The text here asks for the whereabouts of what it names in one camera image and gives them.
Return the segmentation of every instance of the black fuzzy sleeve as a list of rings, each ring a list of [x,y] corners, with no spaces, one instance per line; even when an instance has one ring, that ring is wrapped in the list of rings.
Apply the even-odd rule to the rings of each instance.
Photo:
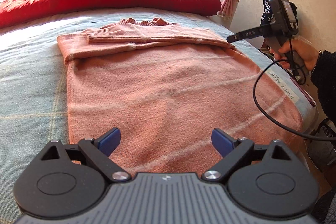
[[[336,124],[336,52],[324,51],[319,55],[311,81],[318,89],[324,113]]]

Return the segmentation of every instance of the plaid bedsheet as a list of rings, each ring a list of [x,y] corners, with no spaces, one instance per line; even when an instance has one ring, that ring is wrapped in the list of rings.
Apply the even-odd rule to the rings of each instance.
[[[137,21],[162,17],[190,27],[210,28],[223,37],[226,28],[198,15],[155,9],[105,9],[56,15],[0,30],[0,223],[20,216],[13,185],[50,139],[68,143],[66,68],[56,38],[60,34],[97,28],[122,18]],[[260,67],[270,60],[247,42],[236,47]],[[289,83],[286,73],[274,68]],[[296,106],[304,120],[314,116],[303,95]]]

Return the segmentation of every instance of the blanket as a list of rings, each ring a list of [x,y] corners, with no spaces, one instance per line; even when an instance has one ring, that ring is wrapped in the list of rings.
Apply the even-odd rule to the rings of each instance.
[[[211,145],[214,127],[261,144],[282,139],[298,150],[300,138],[270,122],[254,105],[256,64],[223,38],[216,42],[215,33],[214,41],[207,41],[210,30],[195,35],[190,28],[189,39],[179,42],[179,30],[187,30],[169,26],[175,28],[169,39],[176,40],[170,45],[120,37],[88,43],[88,34],[104,28],[58,37],[68,65],[71,143],[120,128],[121,144],[111,159],[132,174],[204,172],[221,158]],[[268,76],[261,78],[256,94],[276,120],[301,130],[297,108]]]
[[[220,0],[0,0],[0,28],[56,14],[98,8],[144,7],[216,15]]]

